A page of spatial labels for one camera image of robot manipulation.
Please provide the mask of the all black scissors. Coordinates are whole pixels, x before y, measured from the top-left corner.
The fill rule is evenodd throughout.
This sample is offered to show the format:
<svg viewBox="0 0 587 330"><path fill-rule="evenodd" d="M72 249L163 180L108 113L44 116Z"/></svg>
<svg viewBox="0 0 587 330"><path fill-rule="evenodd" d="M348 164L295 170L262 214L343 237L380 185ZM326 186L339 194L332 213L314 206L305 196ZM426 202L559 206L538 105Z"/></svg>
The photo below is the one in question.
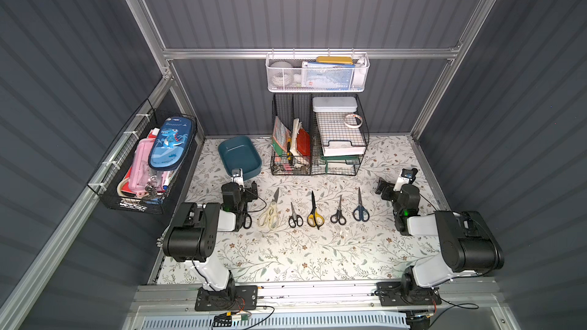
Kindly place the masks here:
<svg viewBox="0 0 587 330"><path fill-rule="evenodd" d="M242 227L243 229L250 229L252 227L252 217L249 214L247 209L243 210L243 223L242 223Z"/></svg>

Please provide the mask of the cream handled scissors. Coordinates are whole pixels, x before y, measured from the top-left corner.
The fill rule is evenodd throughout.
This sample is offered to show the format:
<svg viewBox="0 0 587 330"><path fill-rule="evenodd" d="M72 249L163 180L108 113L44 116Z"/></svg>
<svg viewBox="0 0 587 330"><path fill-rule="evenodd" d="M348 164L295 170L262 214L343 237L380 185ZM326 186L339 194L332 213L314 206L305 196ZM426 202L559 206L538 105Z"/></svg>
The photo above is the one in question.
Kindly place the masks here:
<svg viewBox="0 0 587 330"><path fill-rule="evenodd" d="M268 205L266 211L261 215L258 219L258 226L259 227L266 227L269 230L274 230L279 225L279 216L278 216L278 197L279 197L279 188L276 189L275 194L273 196L272 201Z"/></svg>

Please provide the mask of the teal plastic storage box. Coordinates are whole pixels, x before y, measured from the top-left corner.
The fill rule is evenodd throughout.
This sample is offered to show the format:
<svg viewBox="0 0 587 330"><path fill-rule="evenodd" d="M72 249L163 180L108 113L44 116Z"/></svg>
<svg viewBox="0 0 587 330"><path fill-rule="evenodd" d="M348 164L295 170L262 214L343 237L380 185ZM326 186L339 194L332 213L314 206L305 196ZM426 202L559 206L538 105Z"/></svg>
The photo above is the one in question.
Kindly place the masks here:
<svg viewBox="0 0 587 330"><path fill-rule="evenodd" d="M261 173L262 159L252 143L244 135L223 141L218 152L229 176L233 170L241 169L244 180L250 180Z"/></svg>

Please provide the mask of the blue handled scissors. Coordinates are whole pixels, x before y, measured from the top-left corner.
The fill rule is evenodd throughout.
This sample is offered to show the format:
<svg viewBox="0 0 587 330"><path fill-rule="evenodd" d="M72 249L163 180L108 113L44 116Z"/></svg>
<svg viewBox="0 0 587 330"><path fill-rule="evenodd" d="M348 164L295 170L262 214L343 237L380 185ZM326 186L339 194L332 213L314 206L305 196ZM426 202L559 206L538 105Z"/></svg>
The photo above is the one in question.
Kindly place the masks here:
<svg viewBox="0 0 587 330"><path fill-rule="evenodd" d="M353 210L353 218L357 222L367 222L370 219L370 214L362 202L362 191L358 189L358 205Z"/></svg>

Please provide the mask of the small black handled scissors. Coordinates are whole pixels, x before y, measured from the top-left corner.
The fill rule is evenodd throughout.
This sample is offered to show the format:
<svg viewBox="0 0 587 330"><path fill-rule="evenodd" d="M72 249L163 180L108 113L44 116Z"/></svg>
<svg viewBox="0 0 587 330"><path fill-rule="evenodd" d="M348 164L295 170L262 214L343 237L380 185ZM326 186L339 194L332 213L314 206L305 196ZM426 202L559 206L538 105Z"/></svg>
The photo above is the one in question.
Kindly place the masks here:
<svg viewBox="0 0 587 330"><path fill-rule="evenodd" d="M301 227L304 224L302 217L295 211L293 203L290 204L290 217L288 219L288 224L292 229Z"/></svg>

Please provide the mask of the yellow handled scissors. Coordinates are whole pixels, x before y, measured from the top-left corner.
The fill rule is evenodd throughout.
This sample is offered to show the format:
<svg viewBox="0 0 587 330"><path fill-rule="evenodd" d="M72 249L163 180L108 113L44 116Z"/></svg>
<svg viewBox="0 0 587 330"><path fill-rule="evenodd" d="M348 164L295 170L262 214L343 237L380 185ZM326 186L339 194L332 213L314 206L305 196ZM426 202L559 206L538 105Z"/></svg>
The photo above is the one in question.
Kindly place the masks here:
<svg viewBox="0 0 587 330"><path fill-rule="evenodd" d="M324 225L325 219L317 212L317 204L314 192L311 192L311 203L312 209L310 210L310 214L307 217L307 224L310 227L320 229Z"/></svg>

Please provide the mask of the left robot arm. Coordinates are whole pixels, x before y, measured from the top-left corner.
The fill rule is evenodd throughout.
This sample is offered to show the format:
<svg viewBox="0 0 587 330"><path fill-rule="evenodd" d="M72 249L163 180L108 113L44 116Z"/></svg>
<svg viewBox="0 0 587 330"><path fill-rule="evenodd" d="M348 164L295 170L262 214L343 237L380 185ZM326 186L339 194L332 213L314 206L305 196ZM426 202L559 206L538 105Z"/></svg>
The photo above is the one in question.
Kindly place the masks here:
<svg viewBox="0 0 587 330"><path fill-rule="evenodd" d="M221 191L221 203L180 204L157 246L165 256L195 270L205 293L233 298L234 277L216 255L216 239L220 232L252 227L248 205L258 198L258 190L256 183L247 189L243 171L234 169Z"/></svg>

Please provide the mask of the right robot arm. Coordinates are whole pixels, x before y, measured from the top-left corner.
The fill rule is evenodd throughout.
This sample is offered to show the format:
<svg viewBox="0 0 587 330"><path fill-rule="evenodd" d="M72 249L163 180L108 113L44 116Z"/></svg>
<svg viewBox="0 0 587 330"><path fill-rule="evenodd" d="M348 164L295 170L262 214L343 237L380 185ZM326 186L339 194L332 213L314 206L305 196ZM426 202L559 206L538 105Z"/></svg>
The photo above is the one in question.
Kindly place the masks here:
<svg viewBox="0 0 587 330"><path fill-rule="evenodd" d="M479 212L435 211L420 215L420 190L414 185L418 169L403 169L395 183L379 179L375 193L392 203L394 225L403 236L432 236L440 253L416 261L401 278L407 296L432 290L458 277L480 277L504 266L504 253Z"/></svg>

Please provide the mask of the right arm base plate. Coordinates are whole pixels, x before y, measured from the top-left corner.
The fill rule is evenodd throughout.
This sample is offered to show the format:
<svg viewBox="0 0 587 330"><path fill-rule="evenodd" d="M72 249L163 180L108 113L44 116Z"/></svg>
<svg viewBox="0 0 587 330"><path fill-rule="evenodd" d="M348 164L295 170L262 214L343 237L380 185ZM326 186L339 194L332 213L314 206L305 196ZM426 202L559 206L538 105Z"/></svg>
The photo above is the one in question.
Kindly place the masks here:
<svg viewBox="0 0 587 330"><path fill-rule="evenodd" d="M384 281L376 284L375 295L382 306L434 306L443 301L432 289L407 289L402 282Z"/></svg>

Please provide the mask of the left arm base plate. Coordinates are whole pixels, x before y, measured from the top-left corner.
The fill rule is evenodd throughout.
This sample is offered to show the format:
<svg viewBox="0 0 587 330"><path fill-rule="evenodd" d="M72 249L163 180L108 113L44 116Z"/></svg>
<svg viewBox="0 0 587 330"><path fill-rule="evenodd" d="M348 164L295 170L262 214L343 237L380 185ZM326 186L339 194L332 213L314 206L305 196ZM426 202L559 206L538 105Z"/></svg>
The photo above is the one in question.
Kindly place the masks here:
<svg viewBox="0 0 587 330"><path fill-rule="evenodd" d="M200 288L194 310L196 312L255 310L258 303L257 286L227 287L209 291Z"/></svg>

